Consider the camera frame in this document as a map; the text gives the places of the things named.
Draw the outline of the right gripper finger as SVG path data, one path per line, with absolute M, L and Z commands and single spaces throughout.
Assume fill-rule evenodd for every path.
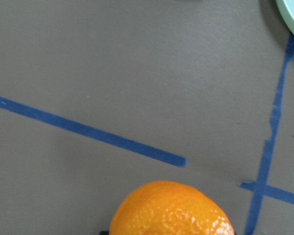
M 99 235 L 109 235 L 109 231 L 100 231 Z

